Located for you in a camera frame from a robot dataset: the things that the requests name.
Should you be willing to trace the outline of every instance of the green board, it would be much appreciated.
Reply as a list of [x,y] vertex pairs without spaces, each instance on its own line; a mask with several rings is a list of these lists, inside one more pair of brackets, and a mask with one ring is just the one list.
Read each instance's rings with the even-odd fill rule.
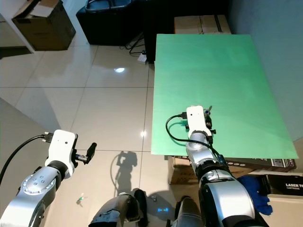
[[[158,35],[151,152],[187,155],[166,120],[213,106],[214,148],[225,157],[297,158],[249,35]],[[188,138],[180,119],[171,133]]]

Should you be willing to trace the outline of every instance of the white floor tile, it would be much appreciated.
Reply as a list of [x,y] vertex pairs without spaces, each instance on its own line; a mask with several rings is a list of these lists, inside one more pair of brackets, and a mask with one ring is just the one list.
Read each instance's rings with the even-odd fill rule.
[[[199,186],[169,185],[168,162],[164,156],[150,152],[143,152],[142,156],[140,189],[146,191],[147,196],[157,196],[156,202],[147,199],[149,227],[165,226],[167,219],[174,220],[176,203],[182,196],[191,196],[198,202]],[[158,212],[158,208],[168,208],[168,212]]]
[[148,87],[153,87],[155,82],[155,64],[150,64],[149,66]]
[[87,87],[147,87],[148,65],[138,63],[128,50],[99,46]]
[[23,87],[0,87],[0,98],[15,106],[23,89]]
[[25,88],[16,108],[53,132],[56,129],[70,131],[83,88]]
[[152,107],[153,107],[153,87],[147,89],[146,113],[144,124],[143,151],[152,150]]
[[85,87],[97,46],[47,51],[27,87]]
[[6,57],[0,60],[0,87],[25,87],[44,52]]
[[78,149],[142,151],[146,88],[86,88],[72,132]]
[[70,46],[86,46],[89,45],[87,38],[82,30],[82,27],[77,19],[77,17],[70,17],[70,20],[72,22],[72,25],[74,26],[76,30],[76,34],[74,38],[72,39]]
[[[79,163],[71,178],[62,182],[45,227],[88,226],[116,194],[114,184],[128,193],[139,187],[140,167],[141,152],[96,151],[88,165]],[[78,205],[81,196],[84,199]]]

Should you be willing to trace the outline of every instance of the blue cloth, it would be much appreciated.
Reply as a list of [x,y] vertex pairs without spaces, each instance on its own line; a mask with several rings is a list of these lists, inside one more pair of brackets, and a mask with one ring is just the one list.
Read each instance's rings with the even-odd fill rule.
[[247,192],[252,198],[256,210],[264,215],[270,215],[273,212],[273,208],[268,205],[269,198],[267,196],[260,195],[260,184],[255,177],[242,176],[238,180],[246,188]]

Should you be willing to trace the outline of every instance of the wire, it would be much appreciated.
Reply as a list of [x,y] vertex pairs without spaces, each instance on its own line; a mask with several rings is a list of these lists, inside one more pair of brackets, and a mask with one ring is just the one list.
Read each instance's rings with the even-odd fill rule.
[[115,187],[114,196],[116,196],[116,191],[117,191],[117,193],[118,193],[119,190],[118,190],[117,185],[116,185],[116,183],[114,182],[114,179],[113,179],[112,168],[113,168],[114,160],[115,160],[116,157],[118,157],[118,156],[119,156],[119,155],[116,155],[116,156],[113,158],[113,160],[112,160],[112,162],[111,162],[111,164],[110,164],[110,170],[109,170],[110,179],[111,179],[111,181],[112,181],[112,183],[113,183],[113,185],[114,185],[114,187]]
[[133,53],[142,53],[142,51],[141,52],[132,52],[132,51],[129,52],[130,55],[132,55]]
[[209,144],[207,144],[207,143],[203,143],[203,142],[197,141],[197,140],[179,139],[179,138],[174,137],[174,136],[170,133],[170,131],[169,131],[167,125],[168,125],[168,123],[169,123],[173,118],[176,118],[176,117],[182,117],[182,115],[180,115],[180,114],[179,114],[179,115],[174,115],[174,116],[170,117],[170,118],[166,121],[166,123],[165,123],[166,131],[167,131],[167,133],[168,133],[168,135],[169,135],[170,137],[172,137],[172,138],[173,138],[174,140],[176,140],[176,141],[202,144],[203,146],[206,146],[207,148],[209,148],[209,149],[210,149],[213,153],[215,153],[217,156],[219,155],[218,151],[216,151],[216,150],[213,148],[212,145],[209,145]]
[[125,45],[125,49],[130,50],[135,47],[144,46],[145,44],[136,46],[142,39],[144,39],[144,36],[140,36],[139,39],[133,45],[130,45],[130,47],[127,47],[127,45]]
[[0,186],[1,186],[1,183],[2,183],[2,179],[4,177],[4,173],[7,169],[7,167],[9,166],[9,163],[11,162],[11,160],[13,159],[13,157],[18,153],[18,151],[21,150],[21,148],[23,148],[26,144],[38,139],[38,138],[44,138],[45,135],[39,135],[39,136],[35,136],[33,138],[30,138],[28,139],[27,141],[25,141],[24,143],[22,143],[19,147],[17,147],[17,149],[10,155],[10,157],[7,159],[7,161],[5,162],[2,170],[1,170],[1,173],[0,173]]

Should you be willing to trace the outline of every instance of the silver robot arm segment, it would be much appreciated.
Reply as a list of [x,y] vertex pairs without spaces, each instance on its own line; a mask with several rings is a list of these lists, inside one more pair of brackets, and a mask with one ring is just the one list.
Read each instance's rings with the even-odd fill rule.
[[20,191],[1,217],[0,227],[38,227],[61,181],[75,171],[76,160],[87,164],[94,155],[96,143],[91,145],[86,156],[76,154],[77,134],[56,130],[53,135],[46,135],[44,142],[51,144],[45,166],[22,182]]
[[253,220],[255,211],[250,195],[230,173],[224,158],[212,150],[210,112],[202,106],[187,108],[189,139],[186,150],[200,185],[200,206],[206,226],[229,226],[228,223]]

